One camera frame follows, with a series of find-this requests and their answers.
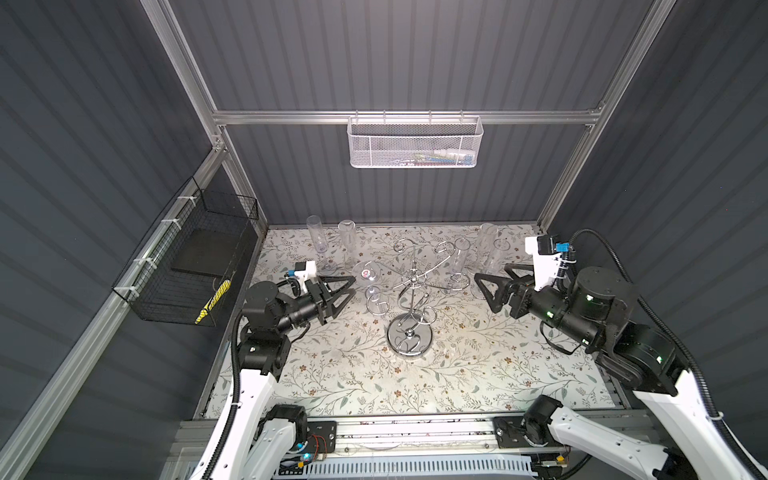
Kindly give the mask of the glass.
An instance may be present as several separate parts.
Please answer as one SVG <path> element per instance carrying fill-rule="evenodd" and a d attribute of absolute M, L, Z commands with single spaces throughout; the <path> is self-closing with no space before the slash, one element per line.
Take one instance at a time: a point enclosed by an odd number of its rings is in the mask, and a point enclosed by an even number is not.
<path fill-rule="evenodd" d="M 451 255 L 448 276 L 448 291 L 451 293 L 464 290 L 470 284 L 470 279 L 464 270 L 471 242 L 466 237 L 458 237 L 453 242 L 453 246 L 454 250 Z"/>
<path fill-rule="evenodd" d="M 504 262 L 509 256 L 511 244 L 508 240 L 497 238 L 493 241 L 489 253 L 482 262 L 480 273 L 499 275 L 503 271 Z"/>
<path fill-rule="evenodd" d="M 329 245 L 322 220 L 318 215 L 310 215 L 306 220 L 306 226 L 316 252 L 317 267 L 319 270 L 327 270 L 329 268 L 327 258 Z"/>

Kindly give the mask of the clear champagne flute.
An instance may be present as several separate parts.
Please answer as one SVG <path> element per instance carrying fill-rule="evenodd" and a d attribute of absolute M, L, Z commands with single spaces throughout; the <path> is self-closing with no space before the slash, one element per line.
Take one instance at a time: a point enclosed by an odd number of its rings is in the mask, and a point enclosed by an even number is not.
<path fill-rule="evenodd" d="M 498 226 L 492 223 L 484 223 L 480 226 L 476 241 L 475 266 L 478 271 L 484 270 L 488 256 L 493 249 L 498 236 Z"/>
<path fill-rule="evenodd" d="M 344 248 L 344 266 L 352 268 L 358 256 L 356 224 L 353 220 L 345 219 L 339 222 L 337 230 Z"/>

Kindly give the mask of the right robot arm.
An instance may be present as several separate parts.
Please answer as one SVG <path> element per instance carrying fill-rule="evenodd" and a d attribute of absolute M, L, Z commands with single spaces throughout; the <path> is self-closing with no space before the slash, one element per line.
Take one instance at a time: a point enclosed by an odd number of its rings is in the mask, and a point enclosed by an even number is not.
<path fill-rule="evenodd" d="M 631 320 L 639 297 L 620 274 L 581 270 L 566 291 L 536 289 L 529 276 L 478 273 L 474 279 L 493 312 L 509 306 L 537 317 L 593 355 L 595 363 L 643 402 L 673 446 L 629 437 L 540 395 L 520 428 L 534 447 L 555 441 L 580 450 L 635 479 L 764 479 L 766 467 L 734 437 L 722 415 L 707 406 L 694 363 L 670 335 Z"/>

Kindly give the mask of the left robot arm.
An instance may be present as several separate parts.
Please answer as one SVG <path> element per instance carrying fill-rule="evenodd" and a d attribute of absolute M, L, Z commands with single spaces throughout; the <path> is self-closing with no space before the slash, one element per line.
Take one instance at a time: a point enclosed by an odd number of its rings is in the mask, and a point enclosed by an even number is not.
<path fill-rule="evenodd" d="M 352 276 L 261 281 L 240 310 L 247 324 L 231 339 L 232 384 L 227 406 L 193 473 L 194 479 L 270 479 L 282 465 L 301 467 L 308 421 L 303 407 L 269 403 L 287 364 L 290 331 L 335 319 L 354 297 Z"/>

